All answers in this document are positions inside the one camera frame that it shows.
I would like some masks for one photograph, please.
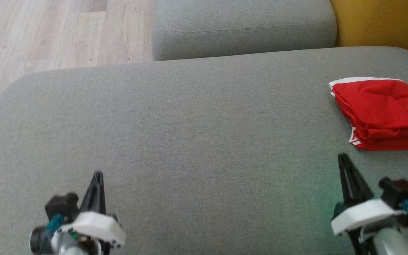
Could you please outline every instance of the gray ottoman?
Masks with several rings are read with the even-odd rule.
[[[380,194],[408,151],[365,152],[328,82],[408,82],[408,51],[366,47],[163,61],[27,76],[0,102],[0,254],[29,254],[53,194],[105,176],[116,254],[353,254],[330,220],[347,152]]]
[[[329,0],[156,0],[154,60],[334,47]]]

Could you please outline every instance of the yellow cushion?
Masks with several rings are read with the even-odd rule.
[[[408,49],[408,0],[331,0],[338,46]]]

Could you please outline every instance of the gray cushion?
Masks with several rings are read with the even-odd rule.
[[[156,0],[154,60],[335,45],[329,0]]]
[[[103,170],[125,254],[353,254],[330,227],[348,152],[380,194],[408,151],[358,151],[328,82],[408,83],[408,51],[366,47],[69,69],[0,101],[0,254],[29,254],[53,194]]]

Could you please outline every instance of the folded red garment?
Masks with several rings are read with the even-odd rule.
[[[353,145],[366,150],[408,149],[408,85],[396,79],[352,77],[330,82],[352,123]]]

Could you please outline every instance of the wooden floor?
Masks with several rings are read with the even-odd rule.
[[[152,61],[152,0],[0,0],[0,96],[26,74]]]

